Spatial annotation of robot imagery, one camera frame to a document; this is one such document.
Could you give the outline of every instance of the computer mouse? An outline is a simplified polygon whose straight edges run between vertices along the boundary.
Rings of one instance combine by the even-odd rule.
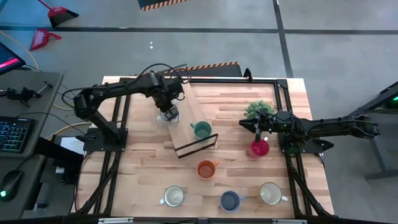
[[[0,200],[9,202],[17,195],[23,174],[19,170],[12,170],[7,173],[0,184]]]

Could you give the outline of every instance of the wooden block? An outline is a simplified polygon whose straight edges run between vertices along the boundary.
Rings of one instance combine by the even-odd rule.
[[[197,141],[190,123],[197,123],[205,120],[191,85],[189,83],[184,84],[183,89],[185,92],[185,99],[177,104],[178,111],[180,112],[180,121],[167,124],[174,148],[176,149]],[[198,144],[182,149],[180,152],[177,151],[177,155],[184,155],[190,151],[209,145],[213,141],[214,139],[209,139],[199,142]]]

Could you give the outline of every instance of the orange mug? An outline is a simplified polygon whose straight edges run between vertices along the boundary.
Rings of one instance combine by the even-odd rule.
[[[211,162],[210,160],[204,160],[199,162],[197,166],[197,174],[203,180],[211,179],[216,174],[216,166],[218,161]]]

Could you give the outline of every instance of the green mug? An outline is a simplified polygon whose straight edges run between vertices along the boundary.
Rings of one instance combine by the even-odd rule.
[[[196,139],[203,139],[211,135],[211,125],[206,121],[199,121],[196,124],[190,123]]]

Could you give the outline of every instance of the computer keyboard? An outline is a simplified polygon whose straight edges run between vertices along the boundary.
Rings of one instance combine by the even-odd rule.
[[[34,121],[27,118],[0,116],[0,152],[22,153]]]

